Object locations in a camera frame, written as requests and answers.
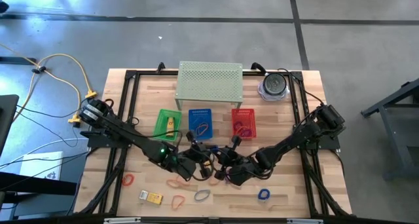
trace yellow box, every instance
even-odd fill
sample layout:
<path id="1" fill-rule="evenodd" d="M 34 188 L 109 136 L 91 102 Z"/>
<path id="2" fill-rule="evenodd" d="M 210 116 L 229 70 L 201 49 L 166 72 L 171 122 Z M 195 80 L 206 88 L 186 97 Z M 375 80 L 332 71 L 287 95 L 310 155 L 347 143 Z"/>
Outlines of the yellow box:
<path id="1" fill-rule="evenodd" d="M 141 191 L 141 193 L 139 194 L 139 199 L 160 205 L 162 204 L 163 196 L 148 191 Z"/>

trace cable connector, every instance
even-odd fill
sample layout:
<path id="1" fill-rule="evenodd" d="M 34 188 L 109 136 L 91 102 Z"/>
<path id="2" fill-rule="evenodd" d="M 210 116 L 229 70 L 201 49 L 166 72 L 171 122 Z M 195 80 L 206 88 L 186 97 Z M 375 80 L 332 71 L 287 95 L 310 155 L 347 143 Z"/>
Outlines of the cable connector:
<path id="1" fill-rule="evenodd" d="M 81 123 L 81 119 L 80 119 L 80 117 L 77 114 L 74 114 L 73 117 L 68 120 L 68 123 L 73 123 L 73 126 L 75 128 L 79 128 L 80 127 L 80 123 Z"/>
<path id="2" fill-rule="evenodd" d="M 98 95 L 98 93 L 96 93 L 96 92 L 94 92 L 94 91 L 89 90 L 89 91 L 87 92 L 87 95 L 85 96 L 85 98 L 95 98 L 97 95 Z"/>
<path id="3" fill-rule="evenodd" d="M 42 66 L 42 67 L 40 67 L 39 69 L 32 69 L 31 71 L 32 71 L 32 73 L 34 73 L 34 74 L 40 74 L 40 73 L 42 73 L 43 71 L 45 71 L 46 70 L 46 67 L 45 66 Z"/>

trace table leg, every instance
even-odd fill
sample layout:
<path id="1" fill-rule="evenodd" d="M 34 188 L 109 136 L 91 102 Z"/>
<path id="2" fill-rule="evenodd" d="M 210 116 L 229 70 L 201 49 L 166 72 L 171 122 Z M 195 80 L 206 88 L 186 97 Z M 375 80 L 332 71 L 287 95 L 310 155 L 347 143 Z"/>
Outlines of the table leg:
<path id="1" fill-rule="evenodd" d="M 181 100 L 178 100 L 178 99 L 175 99 L 175 101 L 176 101 L 176 105 L 177 105 L 177 110 L 182 110 L 182 101 Z"/>

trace wooden tabletop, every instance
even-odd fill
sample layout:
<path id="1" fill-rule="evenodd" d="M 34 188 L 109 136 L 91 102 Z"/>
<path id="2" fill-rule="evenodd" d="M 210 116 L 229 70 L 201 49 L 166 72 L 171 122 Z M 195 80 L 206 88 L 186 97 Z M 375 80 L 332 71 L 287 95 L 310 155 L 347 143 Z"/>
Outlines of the wooden tabletop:
<path id="1" fill-rule="evenodd" d="M 103 91 L 103 99 L 115 101 L 114 111 L 117 113 L 125 71 L 127 69 L 110 69 Z M 325 102 L 325 94 L 319 71 L 303 71 L 306 90 Z M 290 135 L 294 125 L 291 97 L 279 102 L 266 102 L 258 95 L 257 85 L 263 77 L 244 77 L 242 109 L 255 110 L 257 138 L 243 140 L 237 152 L 248 155 L 261 147 L 275 145 Z M 139 119 L 136 130 L 151 135 L 160 109 L 177 110 L 174 100 L 176 76 L 141 76 L 137 93 L 134 116 Z M 128 90 L 124 120 L 128 112 L 131 98 L 132 83 Z M 297 94 L 299 109 L 302 109 L 300 96 Z M 319 102 L 307 95 L 310 110 L 314 110 Z M 210 143 L 230 145 L 232 136 L 230 103 L 188 102 L 183 103 L 181 128 L 188 128 L 188 110 L 210 108 L 213 119 L 213 138 Z M 187 149 L 189 143 L 183 138 L 180 151 Z M 109 149 L 98 149 L 87 158 L 86 167 L 77 197 L 75 211 L 83 209 L 94 197 L 103 183 Z M 323 182 L 341 207 L 351 213 L 348 193 L 339 160 L 330 151 L 319 151 L 319 160 Z M 190 185 L 174 189 L 166 185 L 167 179 L 175 179 L 176 174 L 169 173 L 147 161 L 141 149 L 133 146 L 127 156 L 125 174 L 133 174 L 135 179 L 130 186 L 122 186 L 118 216 L 166 216 L 166 217 L 309 217 L 306 188 L 302 175 L 301 157 L 295 149 L 285 154 L 277 163 L 272 177 L 268 180 L 252 178 L 241 187 L 220 182 L 211 186 L 211 181 L 191 180 Z M 270 190 L 271 196 L 265 203 L 257 200 L 262 188 Z M 113 197 L 112 186 L 108 196 L 108 205 Z M 194 201 L 195 192 L 210 189 L 211 194 L 203 202 Z M 140 201 L 141 190 L 163 195 L 162 204 L 157 206 Z M 313 189 L 316 207 L 321 211 L 318 191 Z M 185 203 L 172 210 L 171 202 L 175 195 L 183 195 Z"/>

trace gray floor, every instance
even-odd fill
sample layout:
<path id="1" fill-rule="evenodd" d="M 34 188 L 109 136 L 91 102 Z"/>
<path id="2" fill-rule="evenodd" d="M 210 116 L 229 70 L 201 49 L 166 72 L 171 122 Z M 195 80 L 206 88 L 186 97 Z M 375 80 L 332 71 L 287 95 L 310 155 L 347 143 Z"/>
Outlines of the gray floor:
<path id="1" fill-rule="evenodd" d="M 292 18 L 289 0 L 5 0 L 12 12 L 91 14 L 108 16 Z M 417 0 L 297 0 L 301 18 L 417 19 Z M 327 101 L 346 120 L 340 136 L 346 184 L 352 209 L 360 217 L 419 222 L 419 182 L 385 182 L 382 173 L 395 168 L 382 121 L 363 119 L 359 112 L 419 76 L 419 26 L 303 25 L 310 69 L 320 70 Z M 93 88 L 103 89 L 107 70 L 114 67 L 177 67 L 181 60 L 259 62 L 267 68 L 302 69 L 293 24 L 215 24 L 147 22 L 0 21 L 1 42 L 26 56 L 63 52 L 82 62 Z M 0 55 L 11 55 L 0 49 Z M 65 58 L 51 60 L 51 71 L 86 86 L 78 67 Z M 23 102 L 30 67 L 2 65 L 0 94 L 18 94 Z M 42 76 L 28 108 L 63 115 L 76 108 L 67 85 Z M 64 119 L 25 113 L 59 133 L 74 138 Z M 10 131 L 0 164 L 58 138 L 25 118 Z M 83 152 L 63 143 L 42 151 Z M 64 166 L 63 179 L 77 181 L 84 159 Z M 5 169 L 18 172 L 19 165 Z M 20 214 L 67 210 L 71 198 L 49 205 L 48 197 L 19 205 Z M 0 216 L 6 218 L 7 211 Z"/>

